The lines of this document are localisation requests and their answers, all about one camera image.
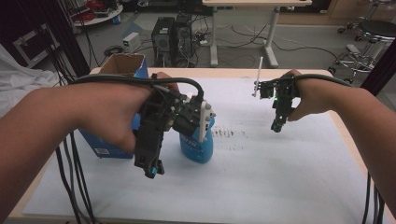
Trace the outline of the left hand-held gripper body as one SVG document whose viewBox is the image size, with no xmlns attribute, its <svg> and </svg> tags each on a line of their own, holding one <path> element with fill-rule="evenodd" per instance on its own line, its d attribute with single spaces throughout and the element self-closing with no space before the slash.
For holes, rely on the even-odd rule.
<svg viewBox="0 0 396 224">
<path fill-rule="evenodd" d="M 211 104 L 197 95 L 155 89 L 140 110 L 140 126 L 150 132 L 168 132 L 171 128 L 186 136 L 198 132 L 196 140 L 207 140 L 209 125 L 216 116 Z"/>
</svg>

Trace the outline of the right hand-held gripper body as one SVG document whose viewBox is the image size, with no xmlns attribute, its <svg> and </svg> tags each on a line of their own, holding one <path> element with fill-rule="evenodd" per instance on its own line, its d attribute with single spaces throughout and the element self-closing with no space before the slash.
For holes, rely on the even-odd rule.
<svg viewBox="0 0 396 224">
<path fill-rule="evenodd" d="M 252 96 L 260 96 L 261 99 L 274 98 L 273 108 L 275 110 L 292 110 L 292 101 L 298 96 L 298 91 L 295 87 L 296 76 L 294 74 L 285 74 L 271 80 L 260 81 L 262 63 L 263 57 L 260 57 Z"/>
</svg>

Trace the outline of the blue spray bottle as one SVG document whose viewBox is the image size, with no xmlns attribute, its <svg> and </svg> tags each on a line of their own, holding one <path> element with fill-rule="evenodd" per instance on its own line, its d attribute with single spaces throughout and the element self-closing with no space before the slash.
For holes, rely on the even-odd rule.
<svg viewBox="0 0 396 224">
<path fill-rule="evenodd" d="M 212 118 L 203 142 L 199 142 L 200 128 L 197 128 L 192 136 L 179 135 L 181 151 L 188 159 L 198 163 L 207 163 L 212 158 L 214 144 L 211 128 L 214 124 L 215 118 Z"/>
</svg>

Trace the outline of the person's right hand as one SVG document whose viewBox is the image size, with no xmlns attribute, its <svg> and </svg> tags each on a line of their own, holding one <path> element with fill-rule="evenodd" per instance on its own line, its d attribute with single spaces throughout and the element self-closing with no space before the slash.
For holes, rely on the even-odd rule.
<svg viewBox="0 0 396 224">
<path fill-rule="evenodd" d="M 307 115 L 333 110 L 333 91 L 339 85 L 328 80 L 305 78 L 296 81 L 301 101 L 288 116 L 288 121 L 296 121 Z"/>
</svg>

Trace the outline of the person's left hand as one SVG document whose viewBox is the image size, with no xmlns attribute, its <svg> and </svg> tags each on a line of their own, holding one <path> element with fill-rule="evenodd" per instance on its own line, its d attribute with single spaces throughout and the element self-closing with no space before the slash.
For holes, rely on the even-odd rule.
<svg viewBox="0 0 396 224">
<path fill-rule="evenodd" d="M 67 115 L 75 129 L 94 134 L 128 153 L 135 148 L 131 130 L 134 115 L 152 93 L 148 86 L 115 82 L 90 82 L 69 86 L 78 95 Z"/>
</svg>

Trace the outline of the white-legged desk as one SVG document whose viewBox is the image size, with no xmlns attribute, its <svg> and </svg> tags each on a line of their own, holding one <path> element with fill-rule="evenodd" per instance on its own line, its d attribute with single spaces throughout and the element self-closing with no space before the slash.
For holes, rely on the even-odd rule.
<svg viewBox="0 0 396 224">
<path fill-rule="evenodd" d="M 212 35 L 210 45 L 210 64 L 217 67 L 218 44 L 217 28 L 223 22 L 231 25 L 238 19 L 241 24 L 260 19 L 260 24 L 269 25 L 269 33 L 263 41 L 263 56 L 271 68 L 278 68 L 278 62 L 272 49 L 276 25 L 282 7 L 305 7 L 312 4 L 312 0 L 202 0 L 204 6 L 212 7 Z M 249 12 L 252 7 L 271 7 L 272 14 L 265 19 L 262 13 Z"/>
</svg>

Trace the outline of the black computer tower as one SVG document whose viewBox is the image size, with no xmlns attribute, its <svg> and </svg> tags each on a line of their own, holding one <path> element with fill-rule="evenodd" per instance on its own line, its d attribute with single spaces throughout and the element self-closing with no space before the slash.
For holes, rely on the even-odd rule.
<svg viewBox="0 0 396 224">
<path fill-rule="evenodd" d="M 186 67 L 192 65 L 192 15 L 178 14 L 175 20 L 177 38 L 177 63 L 184 63 Z"/>
<path fill-rule="evenodd" d="M 176 58 L 175 19 L 159 17 L 151 33 L 154 64 L 157 67 L 173 67 Z"/>
</svg>

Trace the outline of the blue cardboard box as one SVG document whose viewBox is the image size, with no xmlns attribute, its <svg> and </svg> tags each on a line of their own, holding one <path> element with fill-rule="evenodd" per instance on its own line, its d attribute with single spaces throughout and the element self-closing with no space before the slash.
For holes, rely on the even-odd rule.
<svg viewBox="0 0 396 224">
<path fill-rule="evenodd" d="M 146 56 L 132 53 L 116 53 L 111 55 L 100 67 L 94 68 L 92 74 L 115 74 L 132 77 L 148 78 Z M 80 130 L 83 138 L 98 158 L 131 159 L 134 154 L 108 143 L 84 130 Z"/>
</svg>

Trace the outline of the small white box device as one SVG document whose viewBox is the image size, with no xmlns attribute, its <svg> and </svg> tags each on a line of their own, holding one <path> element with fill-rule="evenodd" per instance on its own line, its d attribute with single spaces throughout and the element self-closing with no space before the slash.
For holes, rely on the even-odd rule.
<svg viewBox="0 0 396 224">
<path fill-rule="evenodd" d="M 123 46 L 128 52 L 135 52 L 141 47 L 141 40 L 139 33 L 132 32 L 122 39 Z"/>
</svg>

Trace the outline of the dark curtain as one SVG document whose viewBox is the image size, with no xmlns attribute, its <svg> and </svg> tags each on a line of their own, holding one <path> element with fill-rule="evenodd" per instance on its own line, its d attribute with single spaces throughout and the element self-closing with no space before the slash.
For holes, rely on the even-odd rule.
<svg viewBox="0 0 396 224">
<path fill-rule="evenodd" d="M 396 39 L 390 44 L 361 87 L 377 96 L 396 74 Z"/>
<path fill-rule="evenodd" d="M 36 30 L 43 23 L 51 29 L 60 46 L 49 48 L 49 58 L 57 72 L 68 80 L 90 73 L 72 25 L 61 0 L 0 0 L 0 44 L 17 63 L 21 56 L 12 42 L 18 37 Z"/>
</svg>

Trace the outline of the black round stool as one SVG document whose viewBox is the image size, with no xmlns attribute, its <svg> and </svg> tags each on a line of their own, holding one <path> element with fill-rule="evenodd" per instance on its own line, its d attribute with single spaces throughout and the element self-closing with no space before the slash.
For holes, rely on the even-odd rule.
<svg viewBox="0 0 396 224">
<path fill-rule="evenodd" d="M 352 71 L 345 81 L 352 83 L 358 73 L 370 73 L 376 64 L 376 57 L 380 51 L 396 39 L 396 24 L 389 21 L 362 21 L 358 24 L 357 39 L 366 40 L 363 50 L 357 49 L 353 44 L 346 46 L 346 52 L 339 54 L 328 68 L 333 75 L 336 65 L 342 65 Z"/>
</svg>

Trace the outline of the round white table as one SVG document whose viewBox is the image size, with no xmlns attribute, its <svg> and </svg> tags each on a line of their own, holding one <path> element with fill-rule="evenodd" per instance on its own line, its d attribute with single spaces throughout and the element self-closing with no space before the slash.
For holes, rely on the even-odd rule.
<svg viewBox="0 0 396 224">
<path fill-rule="evenodd" d="M 77 27 L 104 21 L 120 22 L 123 5 L 118 0 L 81 0 L 70 10 L 72 22 Z"/>
</svg>

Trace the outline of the white cloth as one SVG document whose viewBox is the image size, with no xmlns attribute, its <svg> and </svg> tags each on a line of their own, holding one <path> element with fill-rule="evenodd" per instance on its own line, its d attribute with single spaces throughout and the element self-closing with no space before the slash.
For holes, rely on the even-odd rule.
<svg viewBox="0 0 396 224">
<path fill-rule="evenodd" d="M 58 83 L 57 73 L 21 66 L 0 44 L 0 118 L 29 92 Z"/>
</svg>

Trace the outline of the grey metal frame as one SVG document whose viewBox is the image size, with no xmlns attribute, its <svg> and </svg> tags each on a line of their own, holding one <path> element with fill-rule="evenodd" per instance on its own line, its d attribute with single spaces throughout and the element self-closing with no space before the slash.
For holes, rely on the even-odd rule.
<svg viewBox="0 0 396 224">
<path fill-rule="evenodd" d="M 57 49 L 60 44 L 50 27 L 43 23 L 38 29 L 18 37 L 12 42 L 21 56 L 20 65 L 32 68 L 49 55 L 49 48 Z"/>
</svg>

